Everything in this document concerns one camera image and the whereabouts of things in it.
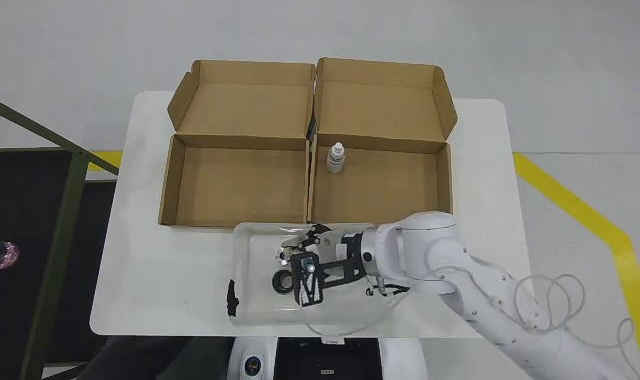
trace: cardboard box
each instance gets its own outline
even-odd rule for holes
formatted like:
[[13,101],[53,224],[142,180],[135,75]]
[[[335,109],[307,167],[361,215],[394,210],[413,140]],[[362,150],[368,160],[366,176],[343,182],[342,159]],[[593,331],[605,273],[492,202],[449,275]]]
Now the cardboard box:
[[[308,217],[320,223],[391,223],[412,213],[452,212],[456,124],[441,68],[322,58],[314,114]],[[342,170],[329,148],[346,148]]]
[[194,62],[167,109],[159,223],[305,222],[314,80],[310,64]]

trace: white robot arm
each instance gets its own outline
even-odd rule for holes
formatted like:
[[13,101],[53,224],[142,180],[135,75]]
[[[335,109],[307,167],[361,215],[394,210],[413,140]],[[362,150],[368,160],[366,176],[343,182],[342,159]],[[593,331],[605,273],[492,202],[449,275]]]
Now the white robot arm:
[[544,331],[549,327],[546,310],[524,288],[516,290],[518,281],[509,273],[471,256],[458,241],[449,214],[417,213],[365,230],[361,253],[365,271],[379,286],[403,283],[417,292],[440,294],[533,379],[633,379],[564,328]]

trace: yellow tape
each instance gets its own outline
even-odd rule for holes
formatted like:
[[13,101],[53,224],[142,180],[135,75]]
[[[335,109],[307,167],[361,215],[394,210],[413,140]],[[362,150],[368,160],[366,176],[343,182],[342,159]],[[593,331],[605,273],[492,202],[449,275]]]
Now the yellow tape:
[[514,153],[513,161],[520,177],[609,245],[640,346],[640,269],[631,238],[524,155]]
[[[122,151],[92,151],[92,153],[116,167],[120,167],[120,162],[122,162]],[[89,163],[89,170],[96,172],[103,169],[93,163]]]

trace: white cable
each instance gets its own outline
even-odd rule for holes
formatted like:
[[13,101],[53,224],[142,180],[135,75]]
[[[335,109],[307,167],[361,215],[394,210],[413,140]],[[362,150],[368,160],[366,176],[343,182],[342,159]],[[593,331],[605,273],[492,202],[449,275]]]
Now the white cable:
[[407,295],[408,295],[408,293],[403,293],[400,297],[398,297],[395,301],[393,301],[393,303],[391,304],[391,307],[389,309],[387,309],[384,312],[382,312],[374,320],[372,320],[371,322],[365,324],[364,326],[360,326],[360,327],[357,327],[355,329],[348,330],[348,331],[343,331],[343,332],[340,332],[338,334],[323,334],[319,330],[314,329],[309,323],[305,323],[305,324],[307,325],[307,328],[309,330],[311,330],[312,333],[314,333],[316,335],[319,335],[321,337],[324,337],[324,336],[338,336],[338,337],[350,336],[351,334],[359,333],[361,331],[364,331],[364,330],[368,329],[369,327],[375,325],[376,323],[378,323],[382,319],[384,319],[385,316],[387,316],[389,313],[391,313],[391,311],[393,311],[396,308],[396,306],[398,306],[400,304],[400,302],[404,301],[404,299],[407,297]]
[[[458,271],[458,272],[463,272],[466,273],[469,276],[469,279],[471,280],[471,282],[473,283],[473,285],[485,296],[485,298],[487,298],[487,300],[489,301],[489,303],[491,303],[492,298],[491,296],[482,288],[480,287],[480,285],[476,282],[473,274],[471,272],[469,272],[468,270],[459,267],[459,266],[442,266],[436,270],[434,270],[432,272],[432,274],[436,274],[439,271],[442,270],[454,270],[454,271]],[[575,312],[572,312],[572,304],[571,304],[571,297],[569,296],[569,293],[567,291],[567,289],[558,282],[558,280],[562,279],[562,278],[571,278],[574,279],[578,285],[580,286],[580,291],[582,292],[582,298],[580,300],[580,304],[578,305],[578,308],[575,310]],[[524,318],[522,317],[522,314],[520,312],[520,308],[518,307],[518,290],[520,289],[520,287],[522,286],[522,284],[527,281],[527,280],[534,280],[534,279],[541,279],[541,280],[546,280],[549,281],[551,284],[549,285],[549,287],[547,287],[547,292],[546,292],[546,301],[547,301],[547,315],[549,316],[549,327],[547,327],[546,329],[538,329],[535,327],[529,327],[526,325]],[[553,313],[551,310],[551,303],[550,303],[550,295],[551,295],[551,289],[553,288],[553,286],[558,286],[558,288],[560,288],[560,291],[562,291],[562,293],[567,297],[567,314],[565,315],[564,319],[562,321],[560,321],[559,324],[554,325],[553,324]],[[408,290],[409,292],[413,292],[413,286],[411,286]],[[393,311],[399,304],[400,302],[402,302],[408,295],[409,293],[403,293],[399,298],[397,298],[392,304],[391,307],[389,309],[387,309],[386,311],[384,311],[382,314],[380,314],[378,317],[376,317],[374,320],[372,320],[371,322],[365,324],[364,326],[355,328],[353,330],[349,330],[349,331],[345,331],[345,332],[341,332],[336,334],[323,334],[322,332],[314,329],[310,324],[305,323],[307,328],[314,334],[318,335],[318,336],[338,336],[338,337],[344,337],[344,336],[349,336],[352,335],[354,333],[358,333],[361,331],[364,331],[366,329],[368,329],[369,327],[375,325],[376,323],[378,323],[380,320],[382,320],[385,316],[387,316],[389,313],[391,313],[391,311]],[[574,317],[576,317],[576,315],[578,315],[582,309],[584,308],[584,305],[586,303],[586,298],[587,298],[587,292],[586,289],[584,287],[584,284],[582,283],[582,281],[580,281],[580,279],[578,279],[576,276],[570,274],[570,273],[565,273],[562,274],[558,277],[556,277],[555,279],[552,279],[550,277],[547,276],[541,276],[541,275],[531,275],[531,276],[527,276],[521,280],[518,281],[518,283],[516,284],[514,290],[513,290],[513,305],[516,311],[516,314],[518,315],[518,319],[516,318],[512,318],[511,315],[509,315],[507,312],[505,312],[502,308],[499,309],[499,311],[504,314],[507,318],[509,318],[509,320],[511,320],[512,322],[516,323],[517,325],[521,326],[523,329],[525,329],[528,332],[531,333],[536,333],[536,334],[540,334],[540,335],[544,335],[547,333],[551,333],[555,330],[558,329],[562,329],[562,328],[566,328],[567,331],[569,331],[569,329],[567,328],[567,324],[568,322],[573,319]],[[621,337],[621,333],[622,333],[622,327],[624,326],[625,323],[630,323],[631,324],[631,330],[629,332],[629,334],[622,339]],[[598,344],[593,344],[590,342],[587,342],[585,340],[583,340],[582,338],[578,337],[577,335],[575,335],[573,332],[571,332],[571,334],[578,339],[580,342],[593,347],[593,348],[601,348],[601,349],[614,349],[614,348],[618,348],[620,350],[620,353],[622,354],[622,357],[624,358],[624,361],[627,363],[627,365],[629,366],[629,368],[633,371],[633,373],[638,377],[638,379],[640,379],[640,372],[638,372],[638,370],[636,370],[636,368],[631,364],[631,360],[629,359],[629,357],[627,356],[626,351],[624,350],[624,344],[626,344],[627,342],[629,342],[634,334],[634,330],[635,330],[635,326],[633,321],[631,320],[631,318],[625,318],[622,321],[620,321],[620,323],[618,324],[618,329],[616,331],[616,344],[615,345],[598,345]]]
[[[445,270],[445,269],[450,269],[450,270],[455,270],[455,271],[459,271],[459,272],[463,272],[466,273],[469,276],[469,279],[471,280],[471,282],[473,283],[473,285],[485,296],[485,298],[487,298],[487,300],[489,300],[489,302],[491,303],[491,296],[485,292],[482,287],[480,287],[480,285],[476,282],[475,278],[473,277],[473,274],[471,272],[469,272],[468,270],[461,268],[459,266],[443,266],[440,267],[438,269],[436,269],[433,273],[437,273],[440,270]],[[575,310],[575,312],[571,311],[571,298],[569,297],[569,293],[567,292],[566,288],[564,288],[562,286],[562,284],[560,284],[558,282],[559,279],[565,278],[565,277],[569,277],[574,279],[579,285],[580,285],[580,290],[582,292],[582,299],[580,301],[580,305],[578,305],[578,308]],[[536,328],[531,328],[528,327],[525,322],[524,319],[520,313],[520,309],[518,307],[518,299],[517,299],[517,293],[518,290],[520,288],[520,286],[522,285],[522,283],[524,283],[527,280],[533,280],[533,279],[543,279],[543,280],[547,280],[549,282],[551,282],[551,284],[549,285],[549,287],[547,287],[547,292],[546,292],[546,300],[547,300],[547,314],[549,316],[549,327],[546,329],[536,329]],[[552,318],[552,311],[551,311],[551,304],[550,304],[550,293],[551,293],[551,289],[553,288],[553,286],[556,285],[560,288],[560,290],[564,293],[564,295],[567,297],[567,315],[565,316],[565,318],[558,324],[558,325],[553,325],[553,318]],[[519,326],[521,326],[523,329],[532,332],[532,333],[536,333],[536,334],[547,334],[550,333],[552,331],[555,331],[557,329],[560,328],[567,328],[567,323],[569,322],[569,320],[573,319],[578,313],[580,313],[582,311],[582,308],[585,305],[586,302],[586,297],[587,297],[587,292],[586,289],[584,287],[584,284],[582,283],[582,281],[580,281],[580,279],[578,279],[576,276],[569,274],[569,273],[565,273],[562,274],[558,277],[556,277],[555,279],[552,279],[550,277],[546,277],[546,276],[541,276],[541,275],[532,275],[532,276],[527,276],[525,278],[523,278],[522,280],[518,281],[518,283],[516,284],[516,287],[513,291],[513,305],[515,307],[516,310],[516,314],[518,315],[518,318],[520,319],[520,321],[512,318],[507,312],[505,312],[502,309],[499,309],[500,312],[502,312],[507,318],[509,318],[511,321],[513,321],[514,323],[518,324]],[[631,329],[629,331],[629,334],[622,339],[621,334],[622,334],[622,326],[624,326],[625,323],[630,323],[631,324]],[[571,332],[571,334],[578,339],[578,341],[593,347],[593,348],[601,348],[601,349],[614,349],[614,348],[618,348],[620,350],[620,353],[622,354],[622,357],[624,358],[624,361],[627,363],[627,365],[629,366],[629,368],[633,371],[633,373],[638,377],[638,379],[640,379],[640,372],[638,372],[638,370],[636,370],[636,368],[631,364],[631,360],[629,359],[629,357],[627,356],[626,351],[624,350],[624,344],[626,344],[627,342],[629,342],[634,334],[635,331],[635,326],[633,323],[633,320],[631,320],[631,318],[625,318],[623,320],[620,321],[620,323],[618,324],[618,329],[616,331],[616,344],[615,345],[598,345],[598,344],[593,344],[590,342],[587,342],[585,340],[583,340],[582,338],[578,337],[577,335],[575,335],[573,332]]]

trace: gray floor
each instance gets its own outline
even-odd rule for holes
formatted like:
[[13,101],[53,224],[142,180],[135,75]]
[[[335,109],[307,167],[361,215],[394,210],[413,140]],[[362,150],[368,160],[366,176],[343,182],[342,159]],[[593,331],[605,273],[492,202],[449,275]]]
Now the gray floor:
[[[0,101],[87,148],[120,149],[135,95],[174,89],[194,59],[435,63],[456,97],[501,100],[514,151],[638,245],[637,1],[0,0]],[[0,146],[34,145],[0,125]],[[612,342],[626,313],[607,247],[519,186],[533,271],[579,275],[589,299],[573,327]],[[424,345],[436,379],[523,377],[482,340]]]

